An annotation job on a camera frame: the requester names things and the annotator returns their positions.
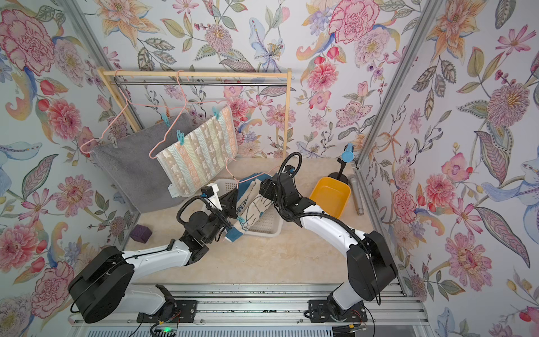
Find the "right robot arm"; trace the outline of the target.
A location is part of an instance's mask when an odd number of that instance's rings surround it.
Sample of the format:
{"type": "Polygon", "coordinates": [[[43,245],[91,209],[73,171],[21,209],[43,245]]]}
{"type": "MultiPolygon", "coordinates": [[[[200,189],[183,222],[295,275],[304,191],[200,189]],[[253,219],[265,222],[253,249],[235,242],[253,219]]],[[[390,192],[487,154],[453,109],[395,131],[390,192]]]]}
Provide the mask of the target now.
{"type": "Polygon", "coordinates": [[[348,280],[328,295],[322,307],[337,322],[348,315],[359,317],[354,307],[365,301],[380,303],[382,290],[398,276],[397,265],[382,234],[355,230],[300,194],[295,177],[302,163],[299,152],[288,155],[277,173],[262,182],[260,194],[284,221],[317,234],[344,255],[348,280]]]}

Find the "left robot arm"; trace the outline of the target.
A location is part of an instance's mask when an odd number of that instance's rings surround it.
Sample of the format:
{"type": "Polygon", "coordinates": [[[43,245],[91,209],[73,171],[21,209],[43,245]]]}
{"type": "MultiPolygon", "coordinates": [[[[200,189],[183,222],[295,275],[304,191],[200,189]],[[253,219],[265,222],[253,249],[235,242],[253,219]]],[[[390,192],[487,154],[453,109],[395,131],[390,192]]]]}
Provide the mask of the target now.
{"type": "Polygon", "coordinates": [[[102,250],[69,284],[71,311],[87,324],[97,323],[113,313],[138,313],[154,322],[167,322],[181,313],[181,307],[162,284],[139,286],[143,277],[170,268],[192,265],[208,252],[209,244],[232,229],[237,217],[238,190],[219,197],[203,187],[176,215],[184,227],[179,239],[167,245],[139,251],[102,250]]]}

